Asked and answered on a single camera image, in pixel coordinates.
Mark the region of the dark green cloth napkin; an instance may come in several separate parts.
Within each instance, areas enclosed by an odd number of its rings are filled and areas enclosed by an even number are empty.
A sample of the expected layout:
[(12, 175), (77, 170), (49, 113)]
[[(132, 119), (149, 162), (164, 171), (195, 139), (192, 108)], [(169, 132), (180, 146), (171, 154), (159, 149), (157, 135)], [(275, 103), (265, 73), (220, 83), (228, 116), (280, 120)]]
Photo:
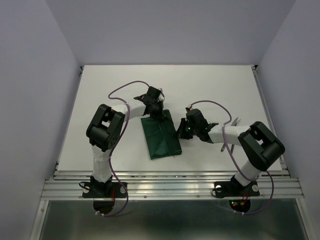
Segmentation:
[(164, 119), (141, 118), (142, 129), (151, 160), (182, 154), (181, 144), (176, 137), (176, 129), (168, 109), (163, 111)]

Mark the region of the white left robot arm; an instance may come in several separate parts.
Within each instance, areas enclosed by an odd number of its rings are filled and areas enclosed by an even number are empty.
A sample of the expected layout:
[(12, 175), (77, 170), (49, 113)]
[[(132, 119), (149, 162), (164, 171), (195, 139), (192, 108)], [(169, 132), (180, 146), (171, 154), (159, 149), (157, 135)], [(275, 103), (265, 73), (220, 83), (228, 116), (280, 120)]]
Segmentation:
[(162, 120), (163, 101), (162, 90), (150, 86), (145, 94), (134, 97), (131, 101), (122, 100), (122, 104), (115, 106), (101, 104), (97, 108), (86, 130), (86, 136), (93, 152), (90, 182), (100, 197), (106, 197), (111, 193), (111, 154), (129, 120), (145, 115), (155, 120)]

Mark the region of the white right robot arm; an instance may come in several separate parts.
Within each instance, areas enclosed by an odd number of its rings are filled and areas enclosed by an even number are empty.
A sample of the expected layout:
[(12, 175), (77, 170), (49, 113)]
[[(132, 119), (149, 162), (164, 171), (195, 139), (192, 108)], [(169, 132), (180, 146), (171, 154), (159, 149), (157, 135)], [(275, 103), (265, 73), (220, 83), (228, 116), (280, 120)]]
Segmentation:
[(285, 153), (285, 146), (264, 123), (256, 121), (246, 126), (208, 123), (199, 109), (187, 111), (175, 135), (179, 139), (189, 140), (197, 136), (209, 144), (223, 143), (242, 147), (247, 161), (237, 168), (237, 173), (231, 179), (230, 189), (235, 195), (246, 192), (248, 184), (267, 171)]

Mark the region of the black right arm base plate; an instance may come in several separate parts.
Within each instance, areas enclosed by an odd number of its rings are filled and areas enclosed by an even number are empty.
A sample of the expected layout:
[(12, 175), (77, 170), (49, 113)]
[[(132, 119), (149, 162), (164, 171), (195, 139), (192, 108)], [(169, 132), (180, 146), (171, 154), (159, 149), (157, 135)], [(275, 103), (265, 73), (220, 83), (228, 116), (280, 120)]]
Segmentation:
[(260, 190), (257, 181), (251, 181), (246, 186), (241, 185), (233, 176), (228, 181), (216, 181), (211, 195), (218, 199), (227, 197), (259, 197)]

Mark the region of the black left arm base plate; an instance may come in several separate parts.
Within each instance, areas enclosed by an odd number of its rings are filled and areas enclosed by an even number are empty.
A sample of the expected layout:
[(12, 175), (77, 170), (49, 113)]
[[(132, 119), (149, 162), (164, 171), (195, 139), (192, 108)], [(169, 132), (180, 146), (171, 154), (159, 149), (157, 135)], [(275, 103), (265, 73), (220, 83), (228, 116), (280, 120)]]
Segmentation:
[(81, 181), (78, 185), (82, 188), (83, 198), (124, 199), (128, 195), (128, 184), (126, 182), (119, 182), (118, 180), (113, 181), (112, 176), (106, 182), (100, 182), (91, 176), (90, 181)]

